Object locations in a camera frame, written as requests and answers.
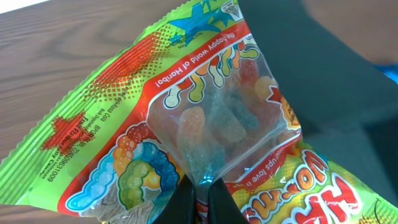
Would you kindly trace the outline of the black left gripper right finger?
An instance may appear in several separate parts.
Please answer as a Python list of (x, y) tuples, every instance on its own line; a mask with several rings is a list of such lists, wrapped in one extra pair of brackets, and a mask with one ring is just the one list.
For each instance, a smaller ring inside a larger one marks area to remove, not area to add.
[(208, 192), (209, 224), (249, 224), (244, 218), (223, 179), (214, 182)]

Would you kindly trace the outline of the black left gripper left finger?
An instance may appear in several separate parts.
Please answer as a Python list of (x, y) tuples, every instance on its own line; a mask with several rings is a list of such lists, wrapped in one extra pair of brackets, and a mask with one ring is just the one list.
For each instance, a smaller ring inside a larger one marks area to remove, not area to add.
[(152, 224), (195, 224), (195, 188), (185, 175), (162, 213)]

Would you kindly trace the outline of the green Haribo gummy bag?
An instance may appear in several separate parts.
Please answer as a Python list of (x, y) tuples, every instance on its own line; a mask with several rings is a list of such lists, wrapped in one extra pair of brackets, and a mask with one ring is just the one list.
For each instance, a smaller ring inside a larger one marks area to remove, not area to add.
[(184, 176), (195, 223), (223, 179), (249, 223), (396, 223), (303, 142), (237, 1), (189, 1), (103, 62), (1, 162), (1, 203), (152, 223)]

